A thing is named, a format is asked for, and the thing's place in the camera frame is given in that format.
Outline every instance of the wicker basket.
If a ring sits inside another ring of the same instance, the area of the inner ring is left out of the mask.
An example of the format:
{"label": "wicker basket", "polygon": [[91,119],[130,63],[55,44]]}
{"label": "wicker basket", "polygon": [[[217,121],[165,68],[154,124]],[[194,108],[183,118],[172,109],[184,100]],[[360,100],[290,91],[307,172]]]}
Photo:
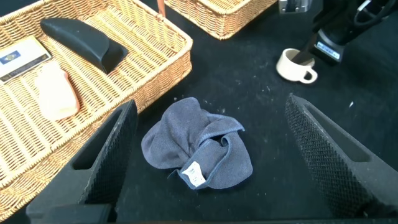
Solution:
{"label": "wicker basket", "polygon": [[213,37],[225,40],[276,1],[165,0],[165,3]]}
{"label": "wicker basket", "polygon": [[[109,75],[42,33],[45,17],[77,18],[129,50]],[[134,99],[139,111],[185,77],[192,39],[136,0],[43,0],[0,18],[0,49],[34,35],[69,73],[77,115],[42,117],[37,70],[0,86],[0,221],[34,198],[108,115]]]}

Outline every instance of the white mug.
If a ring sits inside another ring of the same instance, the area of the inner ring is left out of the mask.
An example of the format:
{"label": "white mug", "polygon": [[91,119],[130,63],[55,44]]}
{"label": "white mug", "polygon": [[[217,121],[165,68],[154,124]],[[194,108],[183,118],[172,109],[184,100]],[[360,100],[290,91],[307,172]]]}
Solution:
{"label": "white mug", "polygon": [[[298,53],[300,53],[300,51],[296,49],[285,49],[276,65],[276,70],[278,71],[279,75],[293,82],[299,81],[304,84],[315,82],[315,80],[318,78],[318,73],[312,69],[312,67],[315,65],[315,60],[312,59],[307,65],[293,63],[291,60]],[[307,73],[311,74],[312,76],[309,80],[304,78]]]}

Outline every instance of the black table surface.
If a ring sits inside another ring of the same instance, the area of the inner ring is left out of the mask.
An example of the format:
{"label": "black table surface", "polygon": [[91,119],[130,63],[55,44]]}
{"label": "black table surface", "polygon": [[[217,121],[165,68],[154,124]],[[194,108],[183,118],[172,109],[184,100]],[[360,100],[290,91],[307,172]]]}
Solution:
{"label": "black table surface", "polygon": [[[13,1],[0,12],[31,2]],[[157,10],[155,0],[144,2]],[[320,1],[314,2],[310,12],[289,16],[280,16],[274,5],[224,41],[167,8],[167,18],[193,39],[193,70],[139,115],[135,148],[116,208],[118,221],[331,218],[287,126],[284,105],[289,93],[310,101],[398,170],[394,72],[364,69],[372,66],[372,59],[356,53],[355,43],[345,60],[359,61],[360,66],[330,67],[316,58],[319,78],[312,85],[288,82],[275,70],[284,49],[300,49],[310,37],[312,18],[321,9]],[[383,50],[369,46],[371,52]],[[179,177],[169,176],[172,170],[158,170],[145,161],[141,151],[145,133],[167,107],[189,96],[210,113],[232,116],[245,127],[240,136],[254,172],[238,186],[190,190]]]}

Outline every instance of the blue microfiber cloth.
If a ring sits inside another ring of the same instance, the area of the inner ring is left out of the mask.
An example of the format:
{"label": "blue microfiber cloth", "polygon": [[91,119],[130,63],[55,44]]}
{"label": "blue microfiber cloth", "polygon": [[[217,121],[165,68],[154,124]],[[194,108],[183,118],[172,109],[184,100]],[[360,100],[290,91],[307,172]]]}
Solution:
{"label": "blue microfiber cloth", "polygon": [[211,114],[195,98],[172,104],[141,142],[146,161],[176,172],[191,189],[225,189],[252,172],[250,157],[234,118]]}

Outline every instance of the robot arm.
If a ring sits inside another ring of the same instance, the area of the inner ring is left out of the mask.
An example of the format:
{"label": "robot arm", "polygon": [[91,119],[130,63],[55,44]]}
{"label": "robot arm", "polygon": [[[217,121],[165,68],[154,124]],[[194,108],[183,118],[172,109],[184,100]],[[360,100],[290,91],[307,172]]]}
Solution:
{"label": "robot arm", "polygon": [[305,64],[314,54],[330,64],[340,63],[345,46],[386,18],[396,1],[323,0],[323,10],[313,21],[314,35],[293,62]]}

